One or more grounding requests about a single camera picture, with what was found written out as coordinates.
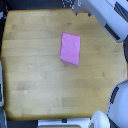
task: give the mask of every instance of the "wood grain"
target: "wood grain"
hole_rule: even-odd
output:
[[[59,59],[63,31],[81,37],[79,67]],[[112,88],[127,78],[123,44],[93,16],[66,9],[9,12],[1,61],[9,120],[106,112]]]

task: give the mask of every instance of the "white robot part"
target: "white robot part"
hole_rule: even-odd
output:
[[[101,26],[116,42],[128,36],[128,2],[124,0],[75,0],[72,10],[94,15]]]
[[[99,110],[96,111],[91,118],[88,128],[110,128],[107,115]]]
[[[113,127],[128,128],[128,79],[112,90],[106,114]]]

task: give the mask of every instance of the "wooden table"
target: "wooden table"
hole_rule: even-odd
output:
[[[81,37],[79,67],[59,59],[62,31]],[[122,44],[93,16],[71,10],[9,12],[1,61],[10,120],[106,112],[112,88],[127,77]]]

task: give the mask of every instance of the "white plastic part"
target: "white plastic part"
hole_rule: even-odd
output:
[[[110,128],[107,115],[99,110],[96,111],[91,118],[88,128]]]
[[[118,35],[120,39],[116,39],[113,35],[111,35],[112,38],[115,39],[116,42],[120,43],[123,42],[128,36],[128,22],[114,10],[115,1],[112,0],[111,2],[111,0],[75,0],[72,10],[75,14],[80,13],[81,11],[88,12],[89,14],[94,15],[101,26],[104,28],[104,30],[109,35],[111,35],[110,32],[108,32],[108,30],[105,28],[106,24],[109,25],[109,27],[116,33],[116,35]],[[117,1],[118,3],[121,3],[122,7],[128,10],[128,4],[126,4],[126,0]]]
[[[115,6],[115,3],[118,2],[123,8],[125,8],[128,11],[128,2],[127,0],[107,0],[113,7]]]
[[[74,118],[67,119],[67,123],[62,123],[61,119],[56,120],[38,120],[38,126],[69,126],[69,125],[79,125],[81,128],[88,128],[90,118]]]
[[[3,77],[2,77],[2,65],[1,65],[1,61],[0,61],[0,93],[1,93],[1,98],[2,98],[2,101],[0,101],[0,107],[3,107],[4,105],[4,97],[3,97]]]
[[[110,99],[114,89],[118,87],[114,102]],[[119,83],[111,92],[106,114],[119,127],[128,128],[128,79]]]

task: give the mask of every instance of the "pink towel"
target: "pink towel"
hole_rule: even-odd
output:
[[[80,36],[63,32],[60,59],[66,63],[79,65]]]

